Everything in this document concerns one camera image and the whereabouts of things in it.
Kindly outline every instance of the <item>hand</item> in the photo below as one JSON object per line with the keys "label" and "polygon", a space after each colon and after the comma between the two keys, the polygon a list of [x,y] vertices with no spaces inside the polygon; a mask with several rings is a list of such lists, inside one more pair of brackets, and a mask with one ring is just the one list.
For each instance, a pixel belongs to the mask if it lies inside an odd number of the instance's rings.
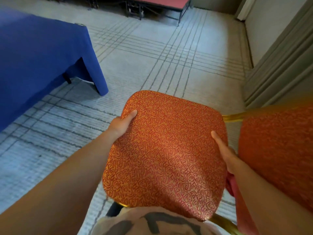
{"label": "hand", "polygon": [[226,146],[223,140],[217,135],[215,131],[211,132],[212,138],[218,145],[219,151],[221,152],[221,156],[226,162],[227,170],[234,174],[233,165],[235,161],[241,161],[239,157],[237,157],[235,150],[231,147]]}
{"label": "hand", "polygon": [[107,130],[114,135],[115,139],[118,139],[120,136],[125,134],[131,120],[135,118],[137,113],[137,110],[133,110],[123,119],[121,117],[116,117],[112,120]]}

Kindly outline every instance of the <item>floor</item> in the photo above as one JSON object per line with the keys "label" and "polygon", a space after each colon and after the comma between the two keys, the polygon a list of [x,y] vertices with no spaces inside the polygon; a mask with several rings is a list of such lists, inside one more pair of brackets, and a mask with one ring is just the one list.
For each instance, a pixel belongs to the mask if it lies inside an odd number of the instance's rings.
{"label": "floor", "polygon": [[[245,109],[241,87],[251,64],[245,27],[231,15],[193,8],[177,27],[165,18],[127,18],[119,8],[90,10],[46,0],[0,4],[86,25],[109,87],[100,97],[89,83],[74,79],[0,133],[0,212],[105,130],[136,91],[175,95],[222,114]],[[240,123],[227,124],[227,130],[229,145],[237,149]],[[90,234],[111,203],[99,184],[79,234]],[[217,213],[236,222],[227,192]]]}

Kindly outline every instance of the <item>left hand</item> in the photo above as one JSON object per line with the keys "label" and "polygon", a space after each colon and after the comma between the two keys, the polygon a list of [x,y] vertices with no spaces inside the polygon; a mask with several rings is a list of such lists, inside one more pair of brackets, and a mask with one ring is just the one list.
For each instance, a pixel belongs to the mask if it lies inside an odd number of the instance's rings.
{"label": "left hand", "polygon": [[114,137],[118,139],[120,136],[125,134],[129,124],[131,123],[131,120],[135,118],[137,113],[138,110],[133,110],[123,119],[121,117],[116,117],[110,123],[107,131],[110,131],[114,135]]}

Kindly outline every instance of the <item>wall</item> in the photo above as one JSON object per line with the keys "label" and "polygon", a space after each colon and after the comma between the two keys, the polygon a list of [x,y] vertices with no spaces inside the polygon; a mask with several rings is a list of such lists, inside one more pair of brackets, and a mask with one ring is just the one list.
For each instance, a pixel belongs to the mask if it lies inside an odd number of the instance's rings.
{"label": "wall", "polygon": [[194,7],[234,15],[241,0],[193,0]]}
{"label": "wall", "polygon": [[289,24],[306,0],[256,0],[246,28],[254,66]]}

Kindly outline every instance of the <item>right hand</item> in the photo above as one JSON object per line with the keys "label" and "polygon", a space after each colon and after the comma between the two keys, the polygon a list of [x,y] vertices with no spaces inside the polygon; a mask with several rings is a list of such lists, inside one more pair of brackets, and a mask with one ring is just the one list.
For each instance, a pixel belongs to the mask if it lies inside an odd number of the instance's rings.
{"label": "right hand", "polygon": [[218,136],[218,134],[215,131],[211,132],[212,138],[215,140],[215,142],[218,145],[219,151],[221,152],[221,156],[226,162],[227,170],[234,174],[233,165],[236,161],[241,161],[239,157],[237,157],[235,150],[231,147],[226,146],[226,144],[223,142],[223,140]]}

